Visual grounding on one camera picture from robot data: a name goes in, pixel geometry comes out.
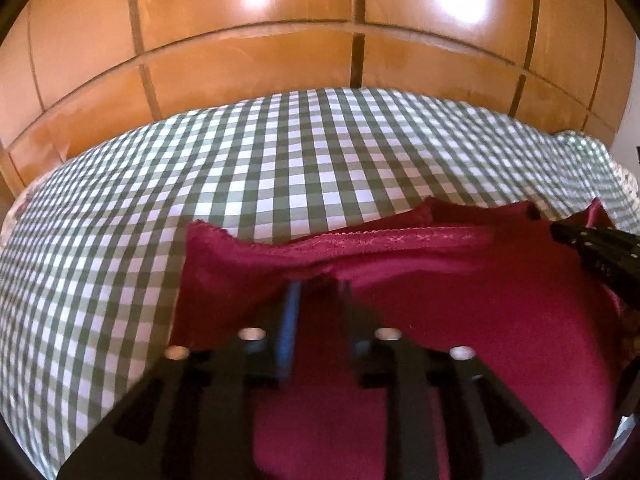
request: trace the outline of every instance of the silver screw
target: silver screw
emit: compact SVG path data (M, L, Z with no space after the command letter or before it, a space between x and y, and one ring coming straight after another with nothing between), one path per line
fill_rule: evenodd
M380 341L398 341L398 339L402 337L402 332L397 328L385 326L377 329L373 335L376 336L376 339L380 339Z
M476 351L471 346L454 346L449 350L449 355L456 361L469 361L476 357Z
M267 337L267 333L261 328L248 326L238 331L238 337L244 341L260 341Z
M189 354L189 349L185 346L169 346L164 351L164 357L171 361L184 361Z

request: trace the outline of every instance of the brown wooden wall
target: brown wooden wall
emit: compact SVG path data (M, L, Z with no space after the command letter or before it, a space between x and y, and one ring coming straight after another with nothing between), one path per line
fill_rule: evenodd
M607 145L635 33L614 0L30 0L0 46L0 169L190 108L324 86L465 100Z

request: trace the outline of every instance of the red cloth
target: red cloth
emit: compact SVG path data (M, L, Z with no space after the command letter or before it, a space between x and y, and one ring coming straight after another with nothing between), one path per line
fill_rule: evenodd
M602 217L594 202L583 219ZM328 274L418 344L469 345L587 475L607 450L621 329L607 291L530 203L415 210L281 246L188 229L171 344L212 348L288 280ZM255 413L257 465L279 480L383 479L385 401L351 377L337 302L303 295L290 384Z

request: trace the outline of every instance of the white wall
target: white wall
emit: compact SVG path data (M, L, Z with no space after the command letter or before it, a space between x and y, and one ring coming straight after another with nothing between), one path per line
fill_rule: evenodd
M611 156L613 160L629 168L640 179L636 146L640 146L640 40L638 38L636 38L636 65L629 100L626 102L620 129L613 140Z

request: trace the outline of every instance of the checkered tablecloth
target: checkered tablecloth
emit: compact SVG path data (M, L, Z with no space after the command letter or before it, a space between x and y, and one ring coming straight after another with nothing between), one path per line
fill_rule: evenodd
M434 195L600 197L640 228L605 147L407 92L320 89L194 110L89 150L36 193L0 254L0 411L48 478L161 355L193 219L288 240Z

